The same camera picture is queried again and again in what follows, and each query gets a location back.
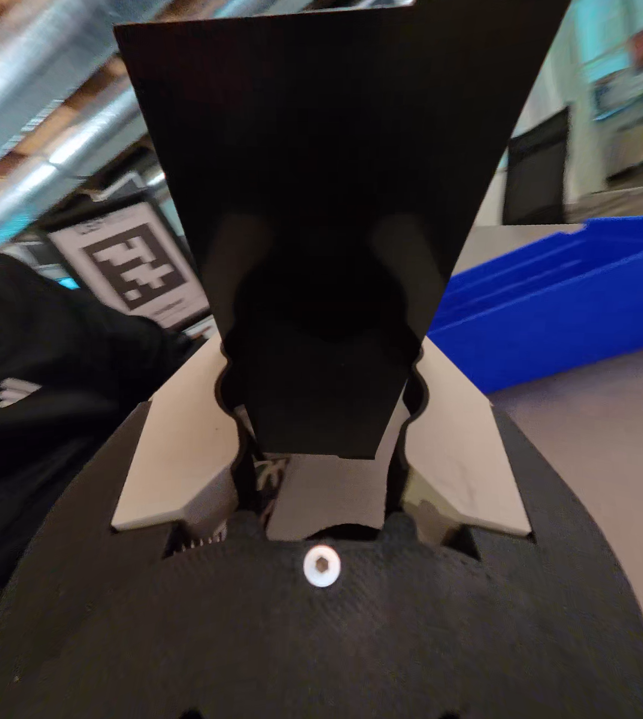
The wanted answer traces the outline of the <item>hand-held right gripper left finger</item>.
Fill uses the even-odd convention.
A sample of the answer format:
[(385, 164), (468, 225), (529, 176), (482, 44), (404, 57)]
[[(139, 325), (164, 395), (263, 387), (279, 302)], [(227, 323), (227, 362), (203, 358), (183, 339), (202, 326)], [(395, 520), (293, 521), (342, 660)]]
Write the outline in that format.
[(179, 523), (218, 531), (236, 509), (232, 467), (241, 440), (236, 417), (218, 396), (227, 368), (222, 349), (221, 338), (209, 338), (152, 396), (114, 529)]

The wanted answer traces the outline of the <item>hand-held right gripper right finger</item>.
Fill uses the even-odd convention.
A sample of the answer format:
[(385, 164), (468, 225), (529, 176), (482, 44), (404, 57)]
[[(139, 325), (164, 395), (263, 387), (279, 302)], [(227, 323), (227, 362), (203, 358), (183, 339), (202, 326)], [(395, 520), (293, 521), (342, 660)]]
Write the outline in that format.
[(487, 397), (425, 338), (425, 405), (406, 428), (403, 510), (419, 536), (472, 526), (529, 536), (531, 524)]

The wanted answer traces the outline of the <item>blue plastic bin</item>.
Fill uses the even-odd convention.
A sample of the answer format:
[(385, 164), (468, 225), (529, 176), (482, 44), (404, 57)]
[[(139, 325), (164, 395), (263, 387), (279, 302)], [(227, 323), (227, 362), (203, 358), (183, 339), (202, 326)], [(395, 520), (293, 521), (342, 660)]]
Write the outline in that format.
[(484, 394), (643, 349), (643, 216), (588, 220), (454, 275), (427, 333)]

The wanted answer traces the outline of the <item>black fabric piece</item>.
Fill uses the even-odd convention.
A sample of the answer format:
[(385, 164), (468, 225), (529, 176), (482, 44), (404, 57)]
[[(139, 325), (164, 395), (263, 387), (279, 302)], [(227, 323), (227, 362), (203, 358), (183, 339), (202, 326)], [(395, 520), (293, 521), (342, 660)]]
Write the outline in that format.
[(116, 26), (265, 452), (376, 454), (568, 5)]

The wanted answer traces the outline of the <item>person's camouflage pants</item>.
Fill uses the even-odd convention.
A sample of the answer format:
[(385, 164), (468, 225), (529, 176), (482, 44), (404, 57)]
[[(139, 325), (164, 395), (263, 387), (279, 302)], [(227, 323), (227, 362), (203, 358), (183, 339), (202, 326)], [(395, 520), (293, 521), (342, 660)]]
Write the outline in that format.
[(276, 499), (289, 462), (289, 456), (261, 456), (254, 458), (257, 495), (264, 505)]

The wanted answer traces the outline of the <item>black framed tag sign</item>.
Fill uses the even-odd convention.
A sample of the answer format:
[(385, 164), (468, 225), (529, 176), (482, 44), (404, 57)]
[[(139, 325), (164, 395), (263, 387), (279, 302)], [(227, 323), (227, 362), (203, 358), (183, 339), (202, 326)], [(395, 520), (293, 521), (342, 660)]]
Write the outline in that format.
[(80, 286), (163, 328), (210, 312), (191, 256), (149, 193), (92, 203), (40, 223)]

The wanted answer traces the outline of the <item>black office chair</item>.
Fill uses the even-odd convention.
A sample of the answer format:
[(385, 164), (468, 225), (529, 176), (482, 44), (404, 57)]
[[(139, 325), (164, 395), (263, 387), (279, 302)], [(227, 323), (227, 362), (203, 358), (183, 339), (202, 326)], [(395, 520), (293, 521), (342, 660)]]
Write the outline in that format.
[(569, 107), (513, 137), (507, 148), (502, 225), (560, 225), (567, 222), (565, 170)]

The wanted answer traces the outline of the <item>orange 3D printer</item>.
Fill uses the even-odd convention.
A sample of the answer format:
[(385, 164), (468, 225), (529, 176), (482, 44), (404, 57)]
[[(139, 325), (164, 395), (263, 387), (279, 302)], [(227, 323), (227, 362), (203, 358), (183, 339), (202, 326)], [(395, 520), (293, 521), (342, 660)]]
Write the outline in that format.
[(594, 59), (589, 84), (595, 118), (604, 118), (643, 97), (643, 29)]

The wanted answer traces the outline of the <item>silver ventilation duct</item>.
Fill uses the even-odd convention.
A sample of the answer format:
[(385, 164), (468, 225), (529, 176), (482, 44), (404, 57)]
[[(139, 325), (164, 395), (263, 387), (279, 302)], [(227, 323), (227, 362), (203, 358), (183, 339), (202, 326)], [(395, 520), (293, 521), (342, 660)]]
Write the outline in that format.
[(144, 134), (146, 123), (134, 87), (128, 78), (120, 78), (0, 183), (0, 246)]
[(21, 1), (0, 19), (0, 157), (111, 55), (119, 1)]

